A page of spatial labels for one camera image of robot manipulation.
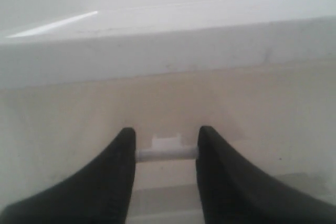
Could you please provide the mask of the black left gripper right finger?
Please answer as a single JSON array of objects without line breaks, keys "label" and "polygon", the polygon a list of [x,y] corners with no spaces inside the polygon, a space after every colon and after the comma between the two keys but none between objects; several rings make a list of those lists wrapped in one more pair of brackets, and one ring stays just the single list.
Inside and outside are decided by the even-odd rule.
[{"label": "black left gripper right finger", "polygon": [[201,126],[196,178],[205,223],[335,223],[335,206],[271,177]]}]

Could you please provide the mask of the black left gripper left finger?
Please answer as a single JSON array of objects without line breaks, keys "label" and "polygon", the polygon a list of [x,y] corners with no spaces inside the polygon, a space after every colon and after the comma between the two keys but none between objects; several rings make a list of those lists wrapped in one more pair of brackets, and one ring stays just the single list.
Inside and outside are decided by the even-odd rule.
[{"label": "black left gripper left finger", "polygon": [[125,223],[135,178],[136,133],[123,128],[85,167],[12,203],[1,223]]}]

